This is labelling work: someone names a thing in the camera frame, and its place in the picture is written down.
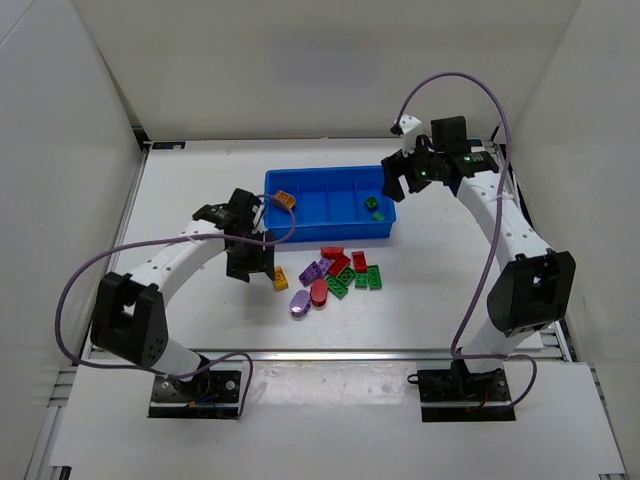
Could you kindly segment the yellow lego brick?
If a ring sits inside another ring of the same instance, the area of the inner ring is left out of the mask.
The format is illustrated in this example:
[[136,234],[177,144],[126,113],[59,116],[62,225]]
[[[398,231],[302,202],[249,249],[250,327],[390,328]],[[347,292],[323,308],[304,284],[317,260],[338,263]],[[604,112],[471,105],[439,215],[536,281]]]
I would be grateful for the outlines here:
[[276,291],[283,291],[289,288],[287,277],[280,266],[274,268],[273,284]]
[[274,194],[275,204],[280,208],[286,208],[293,210],[296,205],[295,197],[283,190],[278,190]]

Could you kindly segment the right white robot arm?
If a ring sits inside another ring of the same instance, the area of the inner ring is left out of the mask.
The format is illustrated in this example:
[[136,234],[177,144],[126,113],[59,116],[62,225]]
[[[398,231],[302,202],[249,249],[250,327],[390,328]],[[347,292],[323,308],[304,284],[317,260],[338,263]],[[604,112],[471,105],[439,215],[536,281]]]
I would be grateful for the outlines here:
[[422,122],[402,115],[392,131],[402,147],[382,160],[382,193],[395,202],[434,182],[447,186],[473,215],[494,252],[500,275],[487,295],[488,318],[474,337],[456,346],[471,375],[493,372],[534,332],[564,317],[576,263],[557,252],[525,219],[500,182],[499,166],[486,151],[474,152],[462,116]]

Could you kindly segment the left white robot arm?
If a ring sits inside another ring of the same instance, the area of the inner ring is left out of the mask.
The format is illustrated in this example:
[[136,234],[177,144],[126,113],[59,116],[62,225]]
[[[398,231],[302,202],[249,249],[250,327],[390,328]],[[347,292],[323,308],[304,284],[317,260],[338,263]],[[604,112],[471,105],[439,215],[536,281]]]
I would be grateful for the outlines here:
[[261,225],[262,200],[235,189],[221,204],[197,210],[180,240],[124,274],[111,272],[100,282],[92,312],[91,342],[142,369],[197,390],[207,360],[169,337],[166,307],[177,291],[211,259],[225,254],[226,276],[275,276],[275,235]]

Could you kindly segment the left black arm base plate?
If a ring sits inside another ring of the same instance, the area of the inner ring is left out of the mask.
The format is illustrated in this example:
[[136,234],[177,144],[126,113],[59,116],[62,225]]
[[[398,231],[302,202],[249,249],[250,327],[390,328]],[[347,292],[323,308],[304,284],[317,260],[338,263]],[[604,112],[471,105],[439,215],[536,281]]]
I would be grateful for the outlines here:
[[152,419],[237,420],[241,405],[243,367],[216,366],[184,383],[154,378],[147,411]]

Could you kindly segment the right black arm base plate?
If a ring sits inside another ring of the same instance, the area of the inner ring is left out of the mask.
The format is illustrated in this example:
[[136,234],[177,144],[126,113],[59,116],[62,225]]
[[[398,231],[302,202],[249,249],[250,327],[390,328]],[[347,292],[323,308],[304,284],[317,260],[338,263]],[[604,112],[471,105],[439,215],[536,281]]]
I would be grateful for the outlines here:
[[505,371],[460,381],[451,369],[418,370],[407,376],[418,388],[423,423],[513,422],[516,420]]

